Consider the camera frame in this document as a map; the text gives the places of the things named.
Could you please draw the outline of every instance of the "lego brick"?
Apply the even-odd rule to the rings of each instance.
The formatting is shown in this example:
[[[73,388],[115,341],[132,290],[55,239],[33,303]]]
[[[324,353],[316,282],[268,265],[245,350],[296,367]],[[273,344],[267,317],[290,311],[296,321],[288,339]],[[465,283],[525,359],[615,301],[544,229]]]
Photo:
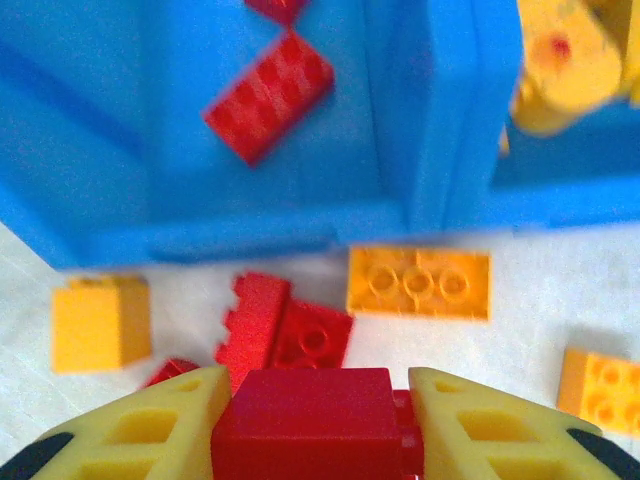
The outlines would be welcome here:
[[[71,279],[53,293],[53,370],[121,368],[151,354],[149,287],[141,277]]]
[[[386,369],[256,370],[211,436],[216,480],[400,480]]]
[[[489,319],[488,255],[411,247],[352,248],[347,311]]]
[[[608,2],[598,10],[598,20],[613,36],[622,54],[621,90],[633,94],[634,83],[640,81],[640,2]]]
[[[333,68],[288,31],[204,119],[250,166],[333,85]]]
[[[306,0],[244,0],[254,10],[284,26],[291,25],[298,17]]]
[[[211,431],[230,398],[222,367],[139,390],[45,433],[74,438],[32,478],[210,480]]]
[[[198,368],[200,368],[200,365],[197,365],[190,360],[175,357],[170,358],[156,373],[151,376],[147,383],[143,385],[143,388],[164,382],[165,380],[169,380],[170,378],[177,377],[178,375],[182,375],[183,373],[187,373]]]
[[[268,366],[291,283],[248,272],[236,278],[233,290],[238,296],[238,306],[227,314],[225,326],[229,338],[226,344],[218,346],[214,358],[229,369],[235,392],[249,371]]]
[[[557,407],[603,429],[640,437],[640,365],[567,348]]]
[[[601,435],[584,420],[430,368],[409,369],[409,385],[425,478],[618,479],[568,433]]]
[[[524,77],[511,112],[536,136],[559,133],[618,92],[620,51],[579,1],[519,0]]]
[[[278,330],[270,367],[339,368],[353,318],[331,308],[291,299]]]

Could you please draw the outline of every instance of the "yellow lego piece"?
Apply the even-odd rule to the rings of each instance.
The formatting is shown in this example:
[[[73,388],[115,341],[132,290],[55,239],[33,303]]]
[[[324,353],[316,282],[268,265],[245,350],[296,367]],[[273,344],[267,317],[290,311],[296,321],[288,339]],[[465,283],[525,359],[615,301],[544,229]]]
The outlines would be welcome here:
[[[579,418],[431,368],[409,369],[430,480],[619,480],[566,433]]]
[[[524,74],[514,123],[536,136],[567,128],[618,92],[618,47],[579,0],[519,0]]]
[[[608,2],[599,10],[598,16],[622,54],[620,90],[624,94],[631,92],[637,98],[640,88],[640,1]]]
[[[411,247],[352,248],[347,311],[489,319],[488,255]]]
[[[71,279],[53,294],[53,370],[121,368],[151,354],[149,286],[140,277]]]
[[[145,388],[45,433],[74,438],[32,478],[211,480],[211,432],[230,399],[224,367]]]
[[[640,364],[567,348],[557,407],[606,430],[640,436]]]

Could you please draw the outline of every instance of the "lego stud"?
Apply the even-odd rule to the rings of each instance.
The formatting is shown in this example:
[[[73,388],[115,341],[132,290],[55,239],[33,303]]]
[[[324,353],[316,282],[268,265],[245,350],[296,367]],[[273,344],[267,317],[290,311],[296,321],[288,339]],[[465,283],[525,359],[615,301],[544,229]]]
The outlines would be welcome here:
[[[606,360],[598,360],[593,365],[593,376],[600,384],[615,386],[620,383],[620,370]]]
[[[310,357],[320,357],[329,348],[329,336],[320,325],[309,325],[298,337],[300,348]]]
[[[597,419],[602,425],[610,424],[615,416],[615,410],[611,401],[605,394],[592,395],[587,401],[587,412],[591,418]]]
[[[640,434],[640,403],[629,405],[625,413],[625,419],[629,425],[629,433]]]
[[[433,295],[435,284],[431,273],[420,267],[408,268],[402,275],[402,286],[412,298],[428,300]]]
[[[387,265],[373,265],[367,272],[367,284],[376,297],[392,297],[398,291],[398,276]]]
[[[447,302],[460,303],[469,295],[469,279],[462,272],[444,270],[438,279],[438,288]]]

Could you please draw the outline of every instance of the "red plastic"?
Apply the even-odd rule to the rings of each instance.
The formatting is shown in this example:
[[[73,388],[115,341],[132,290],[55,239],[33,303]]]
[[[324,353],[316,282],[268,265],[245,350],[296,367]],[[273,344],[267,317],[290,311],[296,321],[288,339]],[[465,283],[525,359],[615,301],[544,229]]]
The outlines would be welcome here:
[[[401,480],[386,369],[253,371],[211,437],[216,480]]]
[[[238,306],[227,314],[224,322],[229,339],[218,346],[214,358],[226,365],[235,392],[249,371],[269,366],[273,338],[291,294],[291,283],[249,272],[236,278],[233,290],[238,296]]]
[[[424,471],[424,443],[416,422],[409,390],[394,390],[396,420],[402,435],[402,471],[405,475],[422,475]]]
[[[200,365],[197,365],[190,360],[175,357],[170,358],[156,373],[153,374],[142,388],[150,387],[156,383],[164,382],[165,380],[169,380],[170,378],[177,377],[178,375],[182,375],[183,373],[187,373],[198,368],[200,368]]]
[[[291,25],[306,0],[244,0],[254,10],[284,26]]]
[[[333,68],[288,31],[230,92],[204,114],[205,122],[249,166],[332,86]]]
[[[331,308],[292,299],[278,332],[274,368],[339,368],[353,318]]]

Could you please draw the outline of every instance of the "white floor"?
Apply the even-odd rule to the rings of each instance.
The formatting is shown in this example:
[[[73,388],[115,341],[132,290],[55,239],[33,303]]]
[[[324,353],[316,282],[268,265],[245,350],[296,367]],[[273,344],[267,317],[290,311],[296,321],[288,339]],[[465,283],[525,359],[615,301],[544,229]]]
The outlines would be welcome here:
[[[567,344],[640,361],[640,225],[536,235],[472,236],[449,246],[493,255],[493,321],[358,317],[346,366],[431,366],[552,406]],[[0,225],[0,464],[46,429],[133,391],[169,355],[211,364],[246,264],[145,271],[155,358],[123,372],[49,370],[52,271]],[[343,307],[344,256],[254,264],[292,279],[300,297]],[[610,435],[636,458],[640,439]]]

